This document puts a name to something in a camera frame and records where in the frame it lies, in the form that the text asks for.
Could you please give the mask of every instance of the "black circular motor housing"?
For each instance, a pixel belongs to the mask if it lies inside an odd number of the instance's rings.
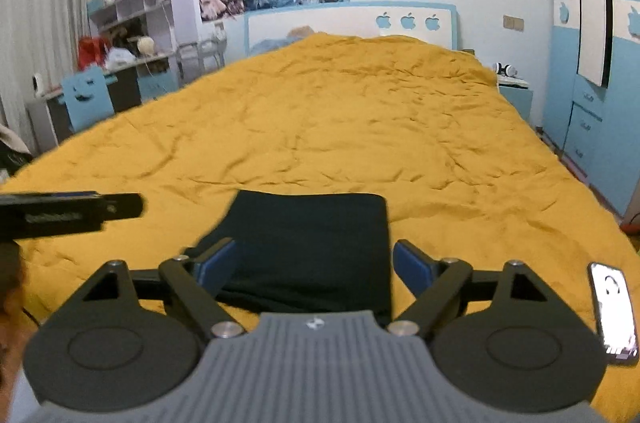
[[[602,343],[537,276],[529,283],[540,289],[536,300],[513,298],[515,278],[501,279],[506,287],[498,286],[491,307],[434,337],[437,367],[469,396],[507,411],[544,413],[591,400],[606,369]]]
[[[40,328],[24,371],[42,403],[77,411],[134,408],[169,392],[200,358],[180,322],[140,307],[124,263],[106,265]]]

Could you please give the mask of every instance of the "red bag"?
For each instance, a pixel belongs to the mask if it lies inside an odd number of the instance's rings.
[[[82,37],[78,40],[78,69],[85,70],[92,64],[104,66],[111,43],[106,38]]]

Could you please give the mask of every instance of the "blue wardrobe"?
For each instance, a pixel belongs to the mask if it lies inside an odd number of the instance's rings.
[[[625,220],[640,212],[640,0],[554,0],[546,136]]]

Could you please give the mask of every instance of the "black folded cloth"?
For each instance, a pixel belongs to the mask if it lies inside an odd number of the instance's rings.
[[[216,298],[254,312],[372,310],[391,321],[386,202],[372,194],[278,196],[240,190],[195,248],[232,237],[241,263]]]

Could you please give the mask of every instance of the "wall outlet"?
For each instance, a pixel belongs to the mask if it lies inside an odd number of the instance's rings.
[[[502,16],[502,27],[515,31],[524,31],[524,19],[504,15]]]

